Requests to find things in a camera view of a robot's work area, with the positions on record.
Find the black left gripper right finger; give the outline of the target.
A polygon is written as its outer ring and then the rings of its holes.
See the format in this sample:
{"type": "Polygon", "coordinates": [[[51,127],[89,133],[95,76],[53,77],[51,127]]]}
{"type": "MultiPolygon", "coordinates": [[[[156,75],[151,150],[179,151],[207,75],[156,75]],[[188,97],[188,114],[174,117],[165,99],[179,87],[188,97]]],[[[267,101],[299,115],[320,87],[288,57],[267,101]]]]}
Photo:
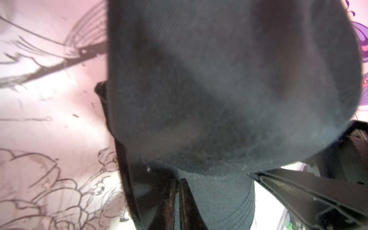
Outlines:
{"type": "Polygon", "coordinates": [[[186,179],[179,181],[181,230],[208,230],[186,179]]]}

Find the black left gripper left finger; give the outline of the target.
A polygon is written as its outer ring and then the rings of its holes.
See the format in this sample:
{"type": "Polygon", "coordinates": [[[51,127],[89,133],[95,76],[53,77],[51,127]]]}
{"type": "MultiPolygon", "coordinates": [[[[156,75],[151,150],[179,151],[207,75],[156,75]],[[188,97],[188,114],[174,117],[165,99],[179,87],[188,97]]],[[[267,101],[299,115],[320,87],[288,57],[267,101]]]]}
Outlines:
{"type": "Polygon", "coordinates": [[[177,181],[170,180],[165,189],[163,199],[156,211],[149,230],[173,230],[175,218],[175,198],[177,181]]]}

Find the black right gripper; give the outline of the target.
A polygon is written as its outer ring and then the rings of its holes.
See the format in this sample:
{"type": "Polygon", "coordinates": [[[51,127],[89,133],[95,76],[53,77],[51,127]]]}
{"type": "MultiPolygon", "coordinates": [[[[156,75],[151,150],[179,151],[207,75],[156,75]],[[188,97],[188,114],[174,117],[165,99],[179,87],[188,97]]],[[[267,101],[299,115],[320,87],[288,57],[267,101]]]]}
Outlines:
{"type": "Polygon", "coordinates": [[[303,163],[307,173],[280,168],[250,177],[308,230],[366,230],[368,123],[350,122],[337,141],[303,163]]]}

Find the black cap with white patch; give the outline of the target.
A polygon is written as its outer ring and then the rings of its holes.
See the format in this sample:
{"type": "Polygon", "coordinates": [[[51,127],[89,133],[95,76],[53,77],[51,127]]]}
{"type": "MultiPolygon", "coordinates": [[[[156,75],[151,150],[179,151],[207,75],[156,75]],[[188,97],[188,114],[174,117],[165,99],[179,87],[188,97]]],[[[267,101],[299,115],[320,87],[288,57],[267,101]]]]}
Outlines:
{"type": "Polygon", "coordinates": [[[210,230],[248,230],[250,173],[331,146],[361,57],[341,1],[108,1],[108,128],[133,223],[186,179],[210,230]]]}

